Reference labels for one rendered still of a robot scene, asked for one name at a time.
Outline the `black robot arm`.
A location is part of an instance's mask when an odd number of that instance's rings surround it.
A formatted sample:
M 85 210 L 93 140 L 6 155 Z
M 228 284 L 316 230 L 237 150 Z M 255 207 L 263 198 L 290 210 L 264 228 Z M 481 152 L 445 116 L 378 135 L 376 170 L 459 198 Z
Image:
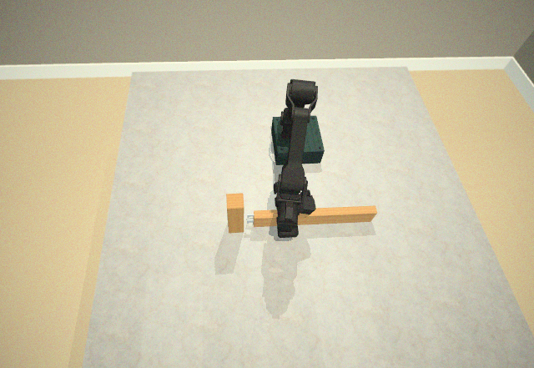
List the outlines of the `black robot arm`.
M 289 139 L 287 162 L 279 174 L 276 201 L 279 201 L 277 225 L 281 229 L 295 229 L 298 215 L 312 214 L 315 200 L 307 189 L 308 181 L 302 166 L 307 123 L 318 99 L 314 81 L 291 79 L 287 83 L 287 108 L 281 111 L 281 138 Z M 309 108 L 305 108 L 310 104 Z M 300 193 L 300 191 L 302 191 Z M 280 192 L 280 193 L 279 193 Z

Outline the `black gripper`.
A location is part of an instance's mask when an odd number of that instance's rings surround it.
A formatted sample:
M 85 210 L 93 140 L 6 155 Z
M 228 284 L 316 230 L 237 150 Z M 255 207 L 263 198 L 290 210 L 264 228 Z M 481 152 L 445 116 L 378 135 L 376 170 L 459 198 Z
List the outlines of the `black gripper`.
M 278 182 L 274 183 L 274 194 L 277 193 L 277 188 L 278 188 Z M 279 203 L 280 202 L 276 201 L 276 197 L 275 197 L 275 206 L 277 208 L 277 213 L 278 213 Z M 295 229 L 281 229 L 277 225 L 277 230 L 278 230 L 278 236 L 280 238 L 293 238 L 293 237 L 297 237 L 299 234 L 298 226 Z

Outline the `wooden post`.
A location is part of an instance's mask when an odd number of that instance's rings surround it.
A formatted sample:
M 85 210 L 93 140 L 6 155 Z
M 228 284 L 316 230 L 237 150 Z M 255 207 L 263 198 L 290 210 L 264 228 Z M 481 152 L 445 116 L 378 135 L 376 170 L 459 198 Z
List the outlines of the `wooden post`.
M 244 196 L 226 194 L 229 233 L 244 232 Z

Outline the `brown wooden board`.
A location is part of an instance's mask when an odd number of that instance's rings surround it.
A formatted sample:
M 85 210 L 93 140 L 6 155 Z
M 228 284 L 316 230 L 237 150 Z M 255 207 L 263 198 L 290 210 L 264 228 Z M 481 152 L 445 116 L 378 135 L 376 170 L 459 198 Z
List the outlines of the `brown wooden board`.
M 377 214 L 375 206 L 316 208 L 312 214 L 298 215 L 298 225 L 303 224 L 339 224 L 371 222 Z M 277 226 L 275 210 L 255 210 L 254 214 L 247 214 L 249 222 L 254 222 L 254 227 Z

